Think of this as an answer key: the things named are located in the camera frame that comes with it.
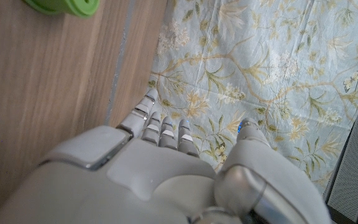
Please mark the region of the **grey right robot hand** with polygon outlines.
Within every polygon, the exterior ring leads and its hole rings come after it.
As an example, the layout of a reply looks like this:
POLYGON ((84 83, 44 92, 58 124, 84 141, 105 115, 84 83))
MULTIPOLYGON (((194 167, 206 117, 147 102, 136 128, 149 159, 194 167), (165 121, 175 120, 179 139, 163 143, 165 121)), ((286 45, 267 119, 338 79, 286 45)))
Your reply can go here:
POLYGON ((0 223, 330 223, 308 176, 246 118, 219 171, 201 160, 190 125, 173 130, 147 92, 115 128, 50 151, 0 209, 0 223))

